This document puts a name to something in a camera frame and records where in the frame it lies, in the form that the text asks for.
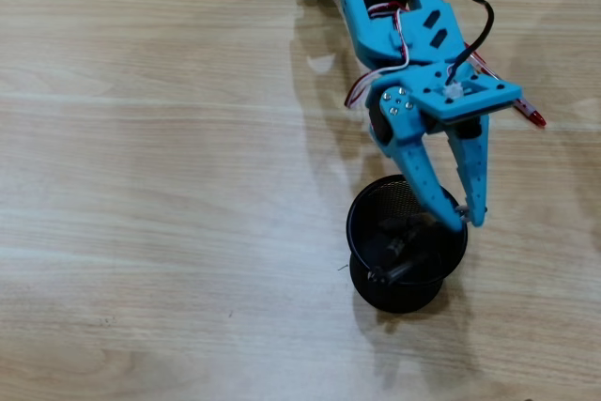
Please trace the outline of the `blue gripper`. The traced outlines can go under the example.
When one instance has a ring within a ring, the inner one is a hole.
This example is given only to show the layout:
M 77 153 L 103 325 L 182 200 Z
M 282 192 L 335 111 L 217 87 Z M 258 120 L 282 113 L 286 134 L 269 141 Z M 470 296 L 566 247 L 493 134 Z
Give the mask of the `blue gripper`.
M 420 205 L 448 229 L 464 223 L 439 184 L 423 137 L 446 132 L 464 188 L 469 221 L 485 222 L 488 103 L 481 77 L 467 70 L 445 84 L 447 65 L 415 66 L 392 71 L 371 86 L 367 108 L 374 138 L 400 169 Z

